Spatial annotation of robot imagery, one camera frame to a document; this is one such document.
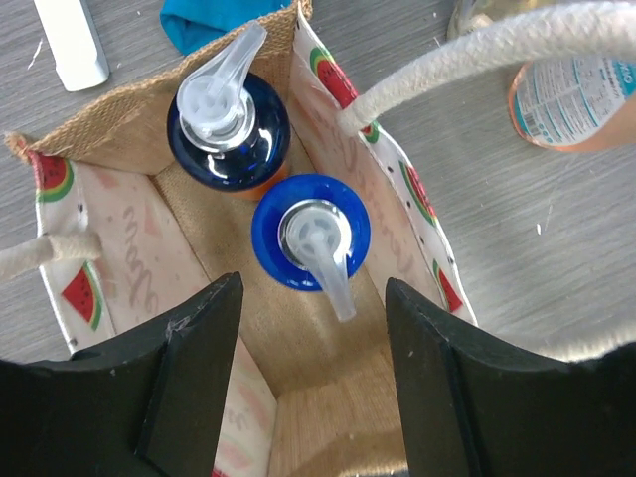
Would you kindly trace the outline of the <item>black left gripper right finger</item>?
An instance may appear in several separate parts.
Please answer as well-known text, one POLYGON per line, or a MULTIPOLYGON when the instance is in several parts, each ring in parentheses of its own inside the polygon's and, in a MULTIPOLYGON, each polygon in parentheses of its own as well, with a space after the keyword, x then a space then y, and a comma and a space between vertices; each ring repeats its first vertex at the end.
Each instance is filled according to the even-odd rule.
POLYGON ((386 312, 412 476, 631 476, 635 347, 562 362, 390 279, 386 312))

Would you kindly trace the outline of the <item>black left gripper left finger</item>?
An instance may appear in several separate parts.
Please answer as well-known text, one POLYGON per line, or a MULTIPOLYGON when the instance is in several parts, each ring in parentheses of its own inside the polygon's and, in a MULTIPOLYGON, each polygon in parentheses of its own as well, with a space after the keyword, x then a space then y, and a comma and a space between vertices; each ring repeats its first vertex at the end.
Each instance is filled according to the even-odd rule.
POLYGON ((209 476, 243 285, 182 304, 62 362, 1 365, 5 476, 209 476))

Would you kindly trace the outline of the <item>burlap canvas tote bag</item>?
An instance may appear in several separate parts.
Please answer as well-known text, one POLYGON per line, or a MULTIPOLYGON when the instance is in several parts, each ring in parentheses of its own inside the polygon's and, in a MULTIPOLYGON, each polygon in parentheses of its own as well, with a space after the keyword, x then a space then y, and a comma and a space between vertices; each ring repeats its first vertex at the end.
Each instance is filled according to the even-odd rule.
MULTIPOLYGON (((569 3, 460 37, 358 93, 310 27, 311 12, 310 2, 293 1, 254 19, 267 36, 249 71, 274 88, 287 110, 283 180, 333 177, 367 209, 371 245, 349 279, 356 315, 346 322, 326 294, 291 289, 261 267, 250 234, 260 201, 201 184, 168 143, 168 112, 181 82, 250 21, 173 70, 102 95, 41 140, 7 137, 34 172, 37 234, 2 251, 1 277, 40 271, 70 350, 67 360, 160 316, 225 274, 240 275, 238 338, 209 476, 410 475, 388 281, 407 283, 481 329, 441 223, 409 158, 379 125, 382 113, 509 65, 583 56, 635 65, 632 2, 569 3)), ((562 362, 635 347, 630 327, 582 340, 562 355, 499 339, 562 362)))

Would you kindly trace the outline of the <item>blue pump bottle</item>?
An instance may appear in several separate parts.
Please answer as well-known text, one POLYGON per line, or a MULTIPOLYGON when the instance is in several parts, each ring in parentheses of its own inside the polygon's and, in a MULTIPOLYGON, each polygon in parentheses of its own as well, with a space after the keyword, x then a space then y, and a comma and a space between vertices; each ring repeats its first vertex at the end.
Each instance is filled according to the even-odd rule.
POLYGON ((322 174, 291 176, 260 200, 250 234, 270 277, 296 291, 326 294, 341 322, 356 315, 349 279, 370 249, 371 222, 353 189, 322 174))

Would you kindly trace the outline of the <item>dark pump bottle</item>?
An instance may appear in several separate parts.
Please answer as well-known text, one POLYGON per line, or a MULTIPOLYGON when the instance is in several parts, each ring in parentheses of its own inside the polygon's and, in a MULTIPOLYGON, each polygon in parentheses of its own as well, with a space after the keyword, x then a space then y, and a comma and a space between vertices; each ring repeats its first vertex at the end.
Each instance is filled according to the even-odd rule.
POLYGON ((267 32, 257 21, 180 84, 167 139, 192 178, 258 202, 288 175, 291 126, 274 88, 249 71, 267 32))

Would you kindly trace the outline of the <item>pink cap peach bottle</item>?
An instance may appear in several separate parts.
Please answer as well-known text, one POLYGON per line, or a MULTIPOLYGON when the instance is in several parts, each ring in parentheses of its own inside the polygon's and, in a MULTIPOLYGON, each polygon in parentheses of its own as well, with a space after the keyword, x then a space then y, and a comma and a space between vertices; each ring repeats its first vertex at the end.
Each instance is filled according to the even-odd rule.
POLYGON ((518 134, 562 152, 635 142, 635 66, 596 56, 525 64, 508 94, 518 134))

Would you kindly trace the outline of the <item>teal t-shirt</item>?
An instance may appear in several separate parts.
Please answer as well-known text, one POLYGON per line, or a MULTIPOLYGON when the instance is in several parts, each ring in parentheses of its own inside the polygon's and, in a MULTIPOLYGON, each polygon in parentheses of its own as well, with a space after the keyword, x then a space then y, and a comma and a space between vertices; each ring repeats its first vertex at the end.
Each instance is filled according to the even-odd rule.
POLYGON ((188 56, 242 24, 290 4, 280 0, 166 0, 160 23, 178 52, 188 56))

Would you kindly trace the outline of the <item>metal clothes rack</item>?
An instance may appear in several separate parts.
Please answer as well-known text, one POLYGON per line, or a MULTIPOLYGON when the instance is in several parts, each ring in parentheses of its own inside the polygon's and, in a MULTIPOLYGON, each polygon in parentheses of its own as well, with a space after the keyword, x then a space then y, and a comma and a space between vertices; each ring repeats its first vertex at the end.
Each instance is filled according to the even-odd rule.
POLYGON ((110 69, 96 26, 84 0, 35 0, 66 91, 90 89, 108 80, 110 69))

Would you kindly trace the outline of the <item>clear amber bottle white cap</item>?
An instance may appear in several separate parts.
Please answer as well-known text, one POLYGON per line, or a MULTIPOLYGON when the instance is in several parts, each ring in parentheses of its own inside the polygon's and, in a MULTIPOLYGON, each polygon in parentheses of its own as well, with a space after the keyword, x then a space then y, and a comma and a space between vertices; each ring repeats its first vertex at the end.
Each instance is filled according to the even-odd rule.
POLYGON ((556 3, 554 0, 458 0, 448 23, 446 40, 454 40, 502 19, 556 3))

